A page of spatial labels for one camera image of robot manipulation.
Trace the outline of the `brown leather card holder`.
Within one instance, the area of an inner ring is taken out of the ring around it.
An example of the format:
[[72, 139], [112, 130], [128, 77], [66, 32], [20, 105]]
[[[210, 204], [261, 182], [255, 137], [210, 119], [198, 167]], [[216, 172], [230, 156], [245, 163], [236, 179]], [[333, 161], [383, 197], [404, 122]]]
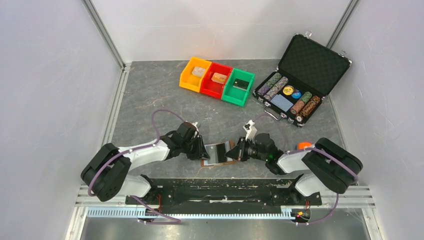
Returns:
[[200, 160], [200, 166], [215, 167], [215, 166], [235, 164], [236, 163], [235, 159], [225, 156], [226, 152], [230, 151], [234, 147], [235, 147], [235, 143], [232, 140], [221, 142], [221, 143], [205, 145], [205, 149], [207, 154], [209, 155], [209, 158], [208, 159], [202, 158]]

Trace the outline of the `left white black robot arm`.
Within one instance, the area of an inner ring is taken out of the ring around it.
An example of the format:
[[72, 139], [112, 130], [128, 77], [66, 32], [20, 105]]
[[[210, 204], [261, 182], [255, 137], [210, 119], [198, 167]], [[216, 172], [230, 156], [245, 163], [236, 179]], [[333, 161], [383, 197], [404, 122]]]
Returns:
[[130, 171], [153, 163], [186, 155], [190, 160], [209, 158], [197, 122], [184, 121], [177, 130], [153, 141], [130, 147], [103, 145], [80, 174], [88, 194], [107, 202], [117, 195], [135, 195], [145, 204], [153, 203], [157, 190], [146, 176], [133, 176]]

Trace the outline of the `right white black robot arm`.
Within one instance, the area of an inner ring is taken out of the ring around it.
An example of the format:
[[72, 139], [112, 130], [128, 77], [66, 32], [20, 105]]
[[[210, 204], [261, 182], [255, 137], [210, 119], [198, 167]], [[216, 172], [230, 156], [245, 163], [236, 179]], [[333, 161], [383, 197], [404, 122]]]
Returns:
[[311, 195], [326, 189], [344, 194], [359, 180], [358, 174], [363, 169], [357, 157], [325, 137], [305, 148], [283, 151], [268, 133], [260, 133], [252, 140], [241, 137], [225, 156], [241, 162], [264, 161], [275, 175], [309, 170], [309, 174], [299, 175], [288, 191], [289, 199], [295, 204], [302, 204]]

